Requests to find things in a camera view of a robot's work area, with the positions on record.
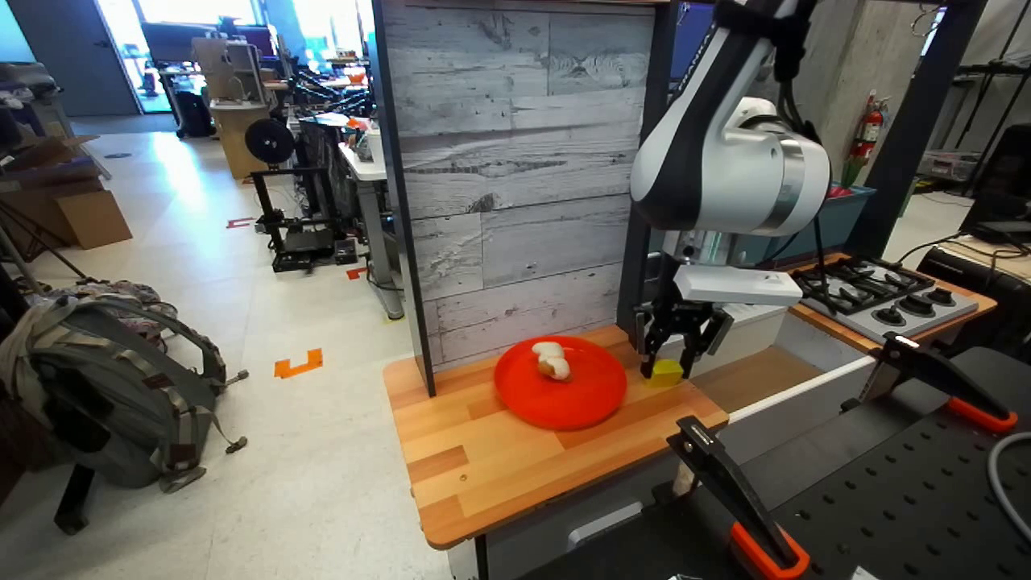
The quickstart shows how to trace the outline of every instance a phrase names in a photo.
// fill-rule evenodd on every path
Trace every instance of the gray backpack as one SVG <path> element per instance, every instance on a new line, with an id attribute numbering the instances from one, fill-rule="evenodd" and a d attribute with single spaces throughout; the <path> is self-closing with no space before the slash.
<path id="1" fill-rule="evenodd" d="M 200 371 L 165 356 L 153 332 L 189 343 Z M 50 425 L 57 453 L 116 486 L 180 489 L 204 477 L 200 458 L 227 389 L 219 349 L 138 301 L 57 296 L 32 306 L 0 346 L 9 401 Z"/>

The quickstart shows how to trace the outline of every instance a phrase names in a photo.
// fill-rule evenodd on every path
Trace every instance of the orange marker on floor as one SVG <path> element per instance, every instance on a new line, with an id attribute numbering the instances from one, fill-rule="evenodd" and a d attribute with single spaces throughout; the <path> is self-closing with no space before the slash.
<path id="1" fill-rule="evenodd" d="M 302 360 L 302 363 L 276 360 L 273 363 L 273 376 L 286 379 L 286 376 L 297 376 L 297 375 L 308 375 L 315 367 L 324 367 L 324 349 L 312 349 L 308 360 Z"/>

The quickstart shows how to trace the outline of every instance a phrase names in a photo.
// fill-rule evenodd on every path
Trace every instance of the red plate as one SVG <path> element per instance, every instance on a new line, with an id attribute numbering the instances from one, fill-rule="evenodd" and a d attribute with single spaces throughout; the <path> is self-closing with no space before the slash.
<path id="1" fill-rule="evenodd" d="M 539 371 L 535 343 L 558 343 L 569 360 L 568 379 Z M 619 413 L 626 396 L 626 367 L 605 349 L 573 335 L 539 335 L 514 346 L 492 367 L 500 407 L 529 425 L 586 430 Z"/>

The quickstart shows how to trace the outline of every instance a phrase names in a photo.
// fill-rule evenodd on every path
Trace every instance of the gray floor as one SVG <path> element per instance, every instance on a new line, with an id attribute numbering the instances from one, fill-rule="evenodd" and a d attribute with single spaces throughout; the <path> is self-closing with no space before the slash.
<path id="1" fill-rule="evenodd" d="M 121 132 L 174 132 L 171 114 L 165 117 L 84 117 L 70 119 L 74 137 L 121 137 Z"/>
<path id="2" fill-rule="evenodd" d="M 216 142 L 125 132 L 92 148 L 113 171 L 133 241 L 68 255 L 94 276 L 157 286 L 222 346 L 233 371 L 253 371 L 222 402 L 227 430 L 253 448 L 227 458 L 213 442 L 209 474 L 171 496 L 98 486 L 94 523 L 78 539 L 53 526 L 68 467 L 23 477 L 0 505 L 0 580 L 444 580 L 444 554 L 419 532 L 382 387 L 384 363 L 413 351 L 407 323 L 390 323 L 345 267 L 271 274 L 267 241 L 227 230 L 259 216 L 259 204 L 233 183 Z M 954 231 L 965 213 L 965 200 L 916 197 L 886 255 Z M 53 259 L 32 270 L 70 283 Z M 276 379 L 273 360 L 307 349 L 324 349 L 327 367 Z"/>

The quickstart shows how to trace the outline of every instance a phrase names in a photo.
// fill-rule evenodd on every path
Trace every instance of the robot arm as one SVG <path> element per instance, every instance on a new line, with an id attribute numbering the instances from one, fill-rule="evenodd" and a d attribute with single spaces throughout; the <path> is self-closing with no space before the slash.
<path id="1" fill-rule="evenodd" d="M 787 234 L 821 205 L 827 191 L 821 146 L 772 123 L 733 123 L 772 47 L 769 40 L 750 33 L 750 18 L 776 26 L 796 9 L 796 0 L 716 4 L 718 30 L 633 168 L 633 197 L 655 230 Z"/>
<path id="2" fill-rule="evenodd" d="M 792 52 L 790 65 L 776 61 L 776 76 L 796 73 L 811 7 L 814 0 L 716 0 L 718 30 L 633 168 L 635 205 L 655 230 L 790 234 L 818 213 L 827 191 L 824 148 L 782 129 L 772 103 L 745 101 L 772 42 Z M 801 296 L 787 274 L 750 276 L 711 267 L 711 260 L 688 263 L 680 255 L 663 255 L 663 260 L 671 260 L 663 289 L 645 314 L 642 371 L 647 376 L 671 335 L 683 335 L 683 375 L 716 349 L 733 318 L 711 303 Z"/>

